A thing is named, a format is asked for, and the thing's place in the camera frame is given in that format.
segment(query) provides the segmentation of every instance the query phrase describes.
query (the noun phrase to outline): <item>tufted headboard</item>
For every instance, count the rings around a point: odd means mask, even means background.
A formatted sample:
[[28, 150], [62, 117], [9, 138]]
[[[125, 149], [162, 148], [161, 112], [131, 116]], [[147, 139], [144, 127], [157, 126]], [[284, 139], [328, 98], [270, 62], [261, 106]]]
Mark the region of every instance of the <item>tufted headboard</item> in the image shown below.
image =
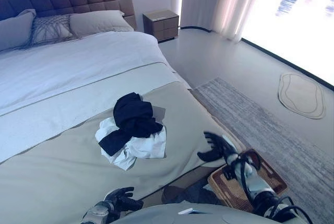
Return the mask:
[[125, 13], [124, 19], [137, 28], [132, 0], [0, 0], [0, 20], [14, 17], [27, 8], [34, 8], [39, 17], [121, 10]]

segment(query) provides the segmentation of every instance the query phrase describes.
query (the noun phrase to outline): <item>gray floor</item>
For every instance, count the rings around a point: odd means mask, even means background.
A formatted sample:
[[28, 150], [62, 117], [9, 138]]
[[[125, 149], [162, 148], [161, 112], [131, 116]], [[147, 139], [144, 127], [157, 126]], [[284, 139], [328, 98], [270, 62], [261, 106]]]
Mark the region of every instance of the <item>gray floor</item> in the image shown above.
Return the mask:
[[221, 77], [334, 157], [333, 91], [321, 86], [326, 115], [320, 120], [309, 119], [286, 109], [277, 96], [280, 75], [299, 72], [244, 42], [234, 44], [214, 32], [184, 29], [178, 38], [159, 47], [192, 88]]

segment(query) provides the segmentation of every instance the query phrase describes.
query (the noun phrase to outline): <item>oval mat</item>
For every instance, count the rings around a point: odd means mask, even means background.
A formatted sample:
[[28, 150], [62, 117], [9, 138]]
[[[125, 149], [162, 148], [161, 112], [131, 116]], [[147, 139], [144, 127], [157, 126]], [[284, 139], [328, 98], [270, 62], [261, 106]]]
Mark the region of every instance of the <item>oval mat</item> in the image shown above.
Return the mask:
[[278, 98], [289, 110], [311, 119], [325, 116], [323, 92], [317, 82], [299, 74], [282, 74]]

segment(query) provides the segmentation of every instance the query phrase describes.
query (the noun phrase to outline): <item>clothes pile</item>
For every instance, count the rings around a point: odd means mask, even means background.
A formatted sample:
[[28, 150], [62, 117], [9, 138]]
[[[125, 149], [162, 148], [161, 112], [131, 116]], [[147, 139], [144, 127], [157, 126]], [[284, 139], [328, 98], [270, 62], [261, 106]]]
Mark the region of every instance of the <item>clothes pile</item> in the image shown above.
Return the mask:
[[110, 163], [127, 170], [136, 158], [164, 157], [166, 130], [153, 118], [150, 102], [132, 92], [118, 99], [113, 114], [95, 134]]

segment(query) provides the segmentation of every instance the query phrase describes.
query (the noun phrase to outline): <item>woven tray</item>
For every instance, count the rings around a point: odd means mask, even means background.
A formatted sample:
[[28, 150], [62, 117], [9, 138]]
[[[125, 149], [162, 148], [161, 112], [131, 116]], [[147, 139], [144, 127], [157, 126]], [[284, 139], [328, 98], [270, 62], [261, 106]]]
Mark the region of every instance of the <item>woven tray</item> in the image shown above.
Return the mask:
[[[238, 181], [227, 180], [222, 173], [222, 169], [226, 165], [217, 169], [213, 172], [209, 178], [208, 182], [215, 192], [216, 196], [225, 204], [226, 206], [240, 209], [247, 212], [252, 212], [253, 207], [249, 203], [243, 188], [239, 185]], [[261, 157], [261, 168], [257, 173], [271, 186], [271, 188], [278, 194], [284, 193], [288, 186], [284, 180], [274, 171], [274, 169]]]

